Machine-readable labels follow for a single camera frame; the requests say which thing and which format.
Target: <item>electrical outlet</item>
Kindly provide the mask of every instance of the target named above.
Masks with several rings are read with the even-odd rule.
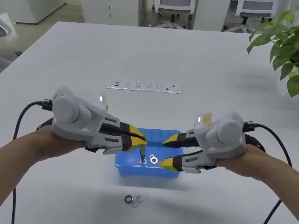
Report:
[[[113,82],[107,86],[107,89],[131,90],[131,91],[149,91],[165,93],[182,93],[182,86],[178,84],[161,84],[152,82]]]

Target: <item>gray floor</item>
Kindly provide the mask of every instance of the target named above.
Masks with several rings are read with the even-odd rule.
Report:
[[[16,58],[16,51],[25,51],[58,21],[84,22],[82,7],[70,4],[62,6],[37,25],[14,25],[7,13],[1,14],[0,18],[13,30],[10,36],[0,38],[0,57],[10,61]]]
[[[47,30],[49,30],[58,21],[69,22],[85,22],[80,5],[66,4],[60,9],[49,15],[43,21],[37,25],[31,24],[12,24],[9,20],[7,13],[3,7],[3,0],[0,0],[0,18],[7,23],[13,30],[10,36],[0,38],[0,57],[3,57],[9,61],[16,59],[15,52],[24,52],[29,48],[36,40],[38,40]],[[144,20],[143,26],[154,27],[160,25],[162,21],[169,21],[171,15],[163,13],[162,16],[158,16],[156,12],[149,9],[147,16]],[[232,17],[228,15],[227,20],[233,23],[239,23],[242,19]],[[185,26],[186,29],[190,29],[190,22],[187,15],[181,15],[179,18],[175,18],[175,23],[180,26]]]

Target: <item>office chair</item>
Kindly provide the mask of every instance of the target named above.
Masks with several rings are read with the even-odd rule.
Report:
[[[0,28],[2,28],[6,33],[6,35],[3,36],[3,38],[11,35],[11,33],[12,33],[11,28],[2,19],[0,19]],[[0,67],[2,68],[2,69],[0,68],[0,71],[5,69],[6,67],[8,67],[10,64],[11,64],[11,61],[9,61],[3,57],[0,57]]]
[[[242,24],[225,30],[233,32],[241,29],[243,33],[248,31],[255,32],[255,29],[247,24],[248,18],[271,18],[274,16],[278,6],[278,0],[233,0],[230,3],[230,9],[235,16],[243,18]]]
[[[156,26],[156,28],[184,29],[184,27],[174,23],[175,14],[177,14],[177,17],[179,17],[181,13],[188,14],[188,19],[192,20],[192,14],[194,14],[195,10],[195,0],[155,0],[153,10],[157,13],[164,11],[171,12],[171,20],[163,21],[163,23]]]

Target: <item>metal washer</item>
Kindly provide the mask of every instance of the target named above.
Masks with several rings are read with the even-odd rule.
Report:
[[[137,195],[136,201],[139,202],[139,203],[142,202],[143,201],[143,196],[142,195]]]
[[[126,204],[131,204],[133,201],[133,197],[131,195],[127,195],[127,196],[125,196],[124,201]]]
[[[132,201],[131,206],[132,206],[133,208],[138,207],[138,201],[135,201],[135,200]]]
[[[141,163],[141,160],[139,161],[139,163],[140,163],[141,165],[145,165],[145,164],[147,164],[147,161],[146,161],[146,159],[144,159],[143,163]]]
[[[158,163],[158,158],[156,158],[156,157],[151,157],[150,162],[151,162],[152,164],[157,164],[157,163]]]

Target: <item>blue tray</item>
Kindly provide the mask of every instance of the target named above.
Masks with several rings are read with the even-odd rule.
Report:
[[[160,129],[145,129],[139,128],[139,131],[144,133],[147,138],[147,146],[145,150],[145,165],[140,164],[140,149],[135,149],[131,152],[119,152],[115,156],[115,166],[121,175],[151,175],[163,177],[178,177],[177,172],[165,170],[157,164],[150,162],[150,154],[154,154],[158,161],[162,161],[168,157],[182,155],[182,148],[163,147],[162,143],[174,134],[180,133],[175,130],[160,130]]]

